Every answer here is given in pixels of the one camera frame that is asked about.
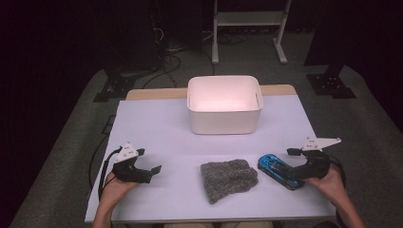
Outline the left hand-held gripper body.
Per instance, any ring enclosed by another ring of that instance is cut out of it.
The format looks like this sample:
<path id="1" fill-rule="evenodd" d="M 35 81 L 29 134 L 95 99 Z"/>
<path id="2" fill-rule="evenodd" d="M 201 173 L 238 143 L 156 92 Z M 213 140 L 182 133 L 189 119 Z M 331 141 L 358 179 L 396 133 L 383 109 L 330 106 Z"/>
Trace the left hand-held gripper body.
<path id="1" fill-rule="evenodd" d="M 137 159 L 136 148 L 127 142 L 118 152 L 114 160 L 112 173 L 117 179 L 124 182 L 150 183 L 151 171 L 139 169 L 135 166 Z"/>

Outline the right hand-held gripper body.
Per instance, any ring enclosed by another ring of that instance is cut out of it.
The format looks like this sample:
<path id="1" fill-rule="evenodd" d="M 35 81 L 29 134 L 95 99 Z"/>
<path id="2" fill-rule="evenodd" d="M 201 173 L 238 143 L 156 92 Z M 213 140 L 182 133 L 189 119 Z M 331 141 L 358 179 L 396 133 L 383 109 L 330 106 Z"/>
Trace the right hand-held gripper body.
<path id="1" fill-rule="evenodd" d="M 327 175 L 332 164 L 340 165 L 338 159 L 323 152 L 325 147 L 340 142 L 340 138 L 308 138 L 306 140 L 304 145 L 300 148 L 301 154 L 306 159 L 306 163 L 298 167 L 305 171 L 304 180 L 309 178 L 322 179 Z"/>

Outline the blue toy car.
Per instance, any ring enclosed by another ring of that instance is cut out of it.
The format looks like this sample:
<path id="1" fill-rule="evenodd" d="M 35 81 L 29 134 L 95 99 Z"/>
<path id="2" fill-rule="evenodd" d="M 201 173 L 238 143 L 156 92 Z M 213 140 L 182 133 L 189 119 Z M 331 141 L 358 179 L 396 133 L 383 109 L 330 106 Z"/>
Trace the blue toy car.
<path id="1" fill-rule="evenodd" d="M 258 169 L 291 191 L 295 191 L 305 184 L 302 180 L 292 178 L 289 175 L 292 166 L 282 161 L 274 154 L 267 154 L 260 157 Z"/>

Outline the grey fluffy cloth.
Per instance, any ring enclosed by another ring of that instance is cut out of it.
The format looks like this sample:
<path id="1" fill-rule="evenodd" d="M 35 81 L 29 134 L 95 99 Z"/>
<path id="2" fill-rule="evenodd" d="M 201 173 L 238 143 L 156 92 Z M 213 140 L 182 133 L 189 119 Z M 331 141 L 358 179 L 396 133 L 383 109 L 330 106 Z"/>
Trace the grey fluffy cloth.
<path id="1" fill-rule="evenodd" d="M 259 183 L 258 172 L 246 160 L 204 163 L 201 180 L 210 204 L 232 194 L 248 192 Z"/>

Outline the white plastic bin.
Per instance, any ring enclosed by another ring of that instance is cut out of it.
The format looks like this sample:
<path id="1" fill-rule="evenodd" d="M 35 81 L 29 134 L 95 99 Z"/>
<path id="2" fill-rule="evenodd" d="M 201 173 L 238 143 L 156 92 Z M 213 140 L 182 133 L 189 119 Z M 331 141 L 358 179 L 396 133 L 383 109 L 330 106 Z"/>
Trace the white plastic bin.
<path id="1" fill-rule="evenodd" d="M 250 134 L 263 108 L 259 81 L 249 75 L 194 77 L 188 82 L 187 108 L 196 134 Z"/>

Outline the person's right hand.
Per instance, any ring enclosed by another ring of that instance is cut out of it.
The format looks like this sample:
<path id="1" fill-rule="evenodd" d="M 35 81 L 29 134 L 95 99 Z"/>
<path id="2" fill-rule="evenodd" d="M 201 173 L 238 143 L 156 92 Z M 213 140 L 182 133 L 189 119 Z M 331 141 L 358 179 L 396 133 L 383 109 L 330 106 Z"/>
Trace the person's right hand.
<path id="1" fill-rule="evenodd" d="M 322 178 L 309 178 L 305 182 L 313 185 L 331 202 L 337 202 L 346 197 L 345 188 L 338 169 L 331 166 L 327 175 Z"/>

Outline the person's left hand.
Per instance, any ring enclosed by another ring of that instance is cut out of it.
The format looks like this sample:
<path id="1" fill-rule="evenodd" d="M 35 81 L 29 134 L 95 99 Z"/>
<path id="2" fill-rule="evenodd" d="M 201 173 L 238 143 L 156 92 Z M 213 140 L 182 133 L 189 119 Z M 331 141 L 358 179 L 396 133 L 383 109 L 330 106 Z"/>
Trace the person's left hand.
<path id="1" fill-rule="evenodd" d="M 124 182 L 116 178 L 113 173 L 106 177 L 100 203 L 106 205 L 116 205 L 127 193 L 138 186 L 137 182 Z"/>

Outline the white table sheet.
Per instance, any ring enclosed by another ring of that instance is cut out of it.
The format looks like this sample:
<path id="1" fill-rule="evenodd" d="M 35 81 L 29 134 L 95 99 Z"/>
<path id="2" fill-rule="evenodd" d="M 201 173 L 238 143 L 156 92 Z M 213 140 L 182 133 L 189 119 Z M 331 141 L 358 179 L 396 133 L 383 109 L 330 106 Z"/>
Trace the white table sheet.
<path id="1" fill-rule="evenodd" d="M 292 166 L 305 162 L 288 155 L 315 132 L 296 95 L 267 96 L 257 129 L 246 135 L 197 135 L 192 132 L 184 99 L 121 102 L 106 150 L 125 143 L 144 149 L 136 165 L 161 167 L 150 183 L 128 193 L 117 205 L 115 222 L 190 220 L 331 218 L 334 206 L 315 188 L 290 191 L 263 173 L 245 193 L 211 204 L 202 186 L 201 166 L 207 162 L 246 160 L 255 167 L 265 154 Z"/>

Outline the dark floor box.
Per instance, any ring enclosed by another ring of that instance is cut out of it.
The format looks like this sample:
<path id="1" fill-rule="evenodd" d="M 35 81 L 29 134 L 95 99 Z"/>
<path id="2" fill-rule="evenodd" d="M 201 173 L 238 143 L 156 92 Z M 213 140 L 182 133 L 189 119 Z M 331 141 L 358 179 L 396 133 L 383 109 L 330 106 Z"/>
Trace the dark floor box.
<path id="1" fill-rule="evenodd" d="M 107 118 L 106 124 L 104 125 L 103 129 L 102 129 L 102 133 L 104 135 L 108 135 L 112 129 L 112 126 L 114 124 L 116 116 L 115 115 L 110 115 Z"/>

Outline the black stand base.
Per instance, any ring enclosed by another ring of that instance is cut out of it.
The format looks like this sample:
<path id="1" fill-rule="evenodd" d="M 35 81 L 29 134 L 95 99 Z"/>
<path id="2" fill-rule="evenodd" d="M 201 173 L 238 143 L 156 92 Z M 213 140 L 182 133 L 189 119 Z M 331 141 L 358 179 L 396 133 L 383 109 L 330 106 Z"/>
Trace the black stand base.
<path id="1" fill-rule="evenodd" d="M 355 99 L 353 91 L 339 77 L 343 65 L 329 65 L 323 73 L 307 74 L 306 77 L 316 95 L 328 95 L 334 99 Z"/>
<path id="2" fill-rule="evenodd" d="M 100 92 L 95 95 L 94 103 L 107 102 L 109 99 L 125 98 L 127 93 L 134 87 L 136 78 L 123 76 L 116 71 L 106 71 L 107 80 Z"/>

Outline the white metal stand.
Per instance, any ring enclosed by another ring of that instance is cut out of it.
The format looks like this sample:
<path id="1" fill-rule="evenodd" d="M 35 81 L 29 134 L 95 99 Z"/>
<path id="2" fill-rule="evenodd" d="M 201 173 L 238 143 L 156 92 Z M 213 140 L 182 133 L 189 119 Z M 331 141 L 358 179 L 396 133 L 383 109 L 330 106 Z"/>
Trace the white metal stand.
<path id="1" fill-rule="evenodd" d="M 273 39 L 274 47 L 279 61 L 287 64 L 288 60 L 281 45 L 283 33 L 287 23 L 292 0 L 286 0 L 283 10 L 274 11 L 245 11 L 245 12 L 219 12 L 218 0 L 214 0 L 213 13 L 213 41 L 212 41 L 212 63 L 219 62 L 219 28 L 224 27 L 262 27 L 278 26 L 278 35 Z"/>

